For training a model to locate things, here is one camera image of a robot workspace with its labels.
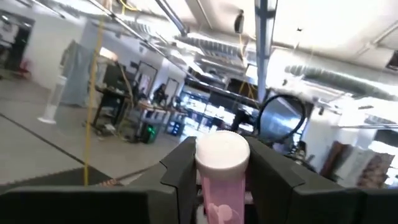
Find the gray floor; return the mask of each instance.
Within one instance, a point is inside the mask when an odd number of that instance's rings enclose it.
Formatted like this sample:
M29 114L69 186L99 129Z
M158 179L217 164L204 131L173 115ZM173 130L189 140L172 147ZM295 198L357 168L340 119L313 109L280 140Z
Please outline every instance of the gray floor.
M43 115L47 95L48 91L26 81L0 81L0 113L83 160L85 128L81 124L86 109L61 106L56 125L41 123L37 118ZM9 121L0 120L0 130L0 184L77 166ZM89 163L116 178L158 163L178 144L179 139L165 134L154 144L129 144L117 137L102 140L92 134Z

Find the cup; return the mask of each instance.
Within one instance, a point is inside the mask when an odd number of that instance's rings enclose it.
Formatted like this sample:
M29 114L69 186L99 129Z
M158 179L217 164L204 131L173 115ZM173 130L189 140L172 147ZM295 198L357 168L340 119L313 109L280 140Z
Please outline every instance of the cup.
M248 142L231 131L216 131L196 142L195 161L209 224L243 224Z

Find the white lid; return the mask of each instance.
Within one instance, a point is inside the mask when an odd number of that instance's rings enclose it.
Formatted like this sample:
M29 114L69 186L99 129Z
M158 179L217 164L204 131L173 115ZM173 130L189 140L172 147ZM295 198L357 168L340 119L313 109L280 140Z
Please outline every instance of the white lid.
M197 138L195 160L200 174L230 179L244 174L249 162L249 143L231 131L216 131Z

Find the pink cup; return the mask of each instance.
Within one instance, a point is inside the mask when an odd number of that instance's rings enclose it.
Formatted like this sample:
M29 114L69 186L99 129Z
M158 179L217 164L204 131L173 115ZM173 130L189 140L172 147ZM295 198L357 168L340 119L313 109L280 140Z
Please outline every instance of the pink cup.
M216 131L198 138L196 147L208 223L243 224L248 142L239 134Z

